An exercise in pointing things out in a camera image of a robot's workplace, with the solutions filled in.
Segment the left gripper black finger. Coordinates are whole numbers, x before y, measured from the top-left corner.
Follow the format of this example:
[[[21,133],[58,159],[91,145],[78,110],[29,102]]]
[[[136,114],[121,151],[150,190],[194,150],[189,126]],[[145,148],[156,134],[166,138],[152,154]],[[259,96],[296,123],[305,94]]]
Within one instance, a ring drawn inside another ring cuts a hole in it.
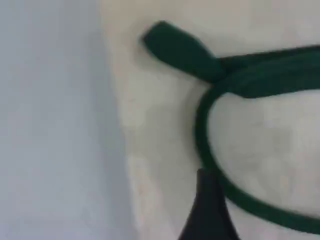
[[[197,171],[196,195],[180,240],[238,240],[217,176]]]

